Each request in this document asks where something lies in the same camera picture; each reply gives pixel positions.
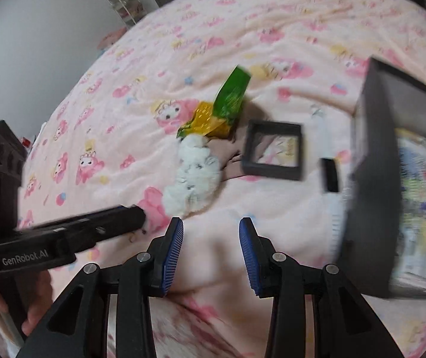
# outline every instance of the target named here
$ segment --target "pink blanket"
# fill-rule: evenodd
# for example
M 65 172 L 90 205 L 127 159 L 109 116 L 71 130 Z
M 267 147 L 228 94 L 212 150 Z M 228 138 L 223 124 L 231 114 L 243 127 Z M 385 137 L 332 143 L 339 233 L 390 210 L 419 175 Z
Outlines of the pink blanket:
M 165 355 L 206 356 L 202 347 L 212 356 L 262 357 L 271 300 L 249 287 L 238 223 L 251 217 L 260 235 L 302 264 L 329 261 L 311 106 L 326 114 L 344 180 L 350 117 L 371 55 L 426 82 L 426 12 L 406 0 L 176 0 L 145 17 L 62 101 L 25 166 L 21 227 L 117 204 L 137 204 L 148 218 L 144 231 L 53 270 L 56 294 L 85 263 L 122 263 L 164 233 L 170 217 L 161 196 L 178 166 L 175 132 L 241 65 L 253 75 L 248 99 L 273 120 L 304 125 L 304 181 L 223 183 L 208 209 L 184 220 L 171 301 L 152 301 L 152 311 Z M 368 300 L 405 356 L 419 357 L 426 301 Z

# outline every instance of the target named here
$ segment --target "white plush toy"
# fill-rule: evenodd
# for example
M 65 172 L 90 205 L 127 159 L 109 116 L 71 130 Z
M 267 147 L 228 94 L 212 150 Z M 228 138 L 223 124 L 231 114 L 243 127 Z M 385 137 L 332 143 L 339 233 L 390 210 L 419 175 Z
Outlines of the white plush toy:
M 218 158 L 205 146 L 207 142 L 206 137 L 192 134 L 180 143 L 181 164 L 175 184 L 163 191 L 162 203 L 168 216 L 184 218 L 213 201 L 222 174 Z

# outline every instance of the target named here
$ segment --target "black box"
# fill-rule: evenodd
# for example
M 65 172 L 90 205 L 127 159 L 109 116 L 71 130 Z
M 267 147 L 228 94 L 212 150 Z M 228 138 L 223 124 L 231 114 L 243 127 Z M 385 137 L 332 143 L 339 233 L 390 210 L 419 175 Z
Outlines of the black box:
M 426 85 L 371 59 L 352 123 L 352 196 L 337 265 L 362 294 L 390 297 L 403 210 L 395 130 L 426 137 Z

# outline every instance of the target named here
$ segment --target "wrinkled fabric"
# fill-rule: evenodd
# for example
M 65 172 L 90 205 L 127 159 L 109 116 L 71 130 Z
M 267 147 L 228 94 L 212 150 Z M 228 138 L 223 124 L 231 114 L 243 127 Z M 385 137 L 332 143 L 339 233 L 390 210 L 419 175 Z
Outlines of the wrinkled fabric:
M 274 121 L 303 125 L 304 178 L 223 182 L 214 203 L 184 221 L 171 300 L 215 330 L 209 342 L 191 339 L 186 349 L 217 343 L 244 357 L 264 356 L 272 302 L 249 287 L 238 223 L 251 217 L 259 235 L 302 264 L 330 261 L 311 106 L 324 111 L 343 181 L 351 115 L 371 55 L 426 82 L 425 10 L 406 0 L 175 0 L 145 17 L 62 101 L 25 165 L 20 227 L 117 204 L 137 204 L 147 215 L 143 231 L 98 244 L 53 270 L 56 294 L 85 263 L 122 263 L 165 232 L 170 217 L 161 196 L 179 165 L 175 133 L 240 65 L 253 75 L 249 100 Z M 426 349 L 426 300 L 368 301 L 405 356 L 419 357 Z M 184 343 L 162 341 L 176 344 L 172 351 Z M 308 332 L 309 347 L 312 341 Z

